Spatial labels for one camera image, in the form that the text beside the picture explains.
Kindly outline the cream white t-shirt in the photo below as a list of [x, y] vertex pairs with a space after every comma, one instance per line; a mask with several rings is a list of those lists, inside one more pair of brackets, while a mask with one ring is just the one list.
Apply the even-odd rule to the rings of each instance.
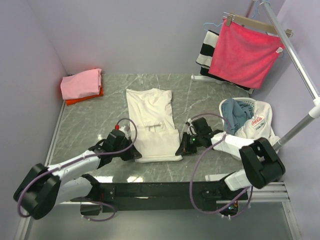
[[180, 134], [173, 120], [171, 90], [152, 88], [144, 91], [126, 90], [130, 130], [137, 134], [134, 147], [142, 155], [137, 163], [178, 162]]

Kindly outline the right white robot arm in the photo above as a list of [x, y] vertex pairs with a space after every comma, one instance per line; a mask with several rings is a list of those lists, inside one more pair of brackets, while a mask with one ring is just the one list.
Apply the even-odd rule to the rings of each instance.
[[205, 118], [201, 117], [187, 125], [191, 128], [182, 134], [181, 143], [175, 152], [177, 156], [197, 153], [198, 148], [210, 148], [238, 158], [243, 169], [222, 177], [219, 193], [230, 200], [237, 190], [248, 187], [262, 189], [285, 174], [286, 168], [269, 140], [257, 140], [230, 135], [222, 130], [212, 130]]

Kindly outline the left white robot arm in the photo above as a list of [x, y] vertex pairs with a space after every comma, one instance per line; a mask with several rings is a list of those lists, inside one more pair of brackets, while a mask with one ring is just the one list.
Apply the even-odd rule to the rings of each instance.
[[123, 161], [141, 158], [134, 146], [136, 140], [114, 129], [106, 139], [79, 156], [50, 166], [34, 165], [13, 195], [18, 214], [22, 218], [39, 220], [54, 206], [78, 198], [108, 206], [114, 197], [113, 190], [104, 188], [89, 172], [109, 164], [113, 158]]

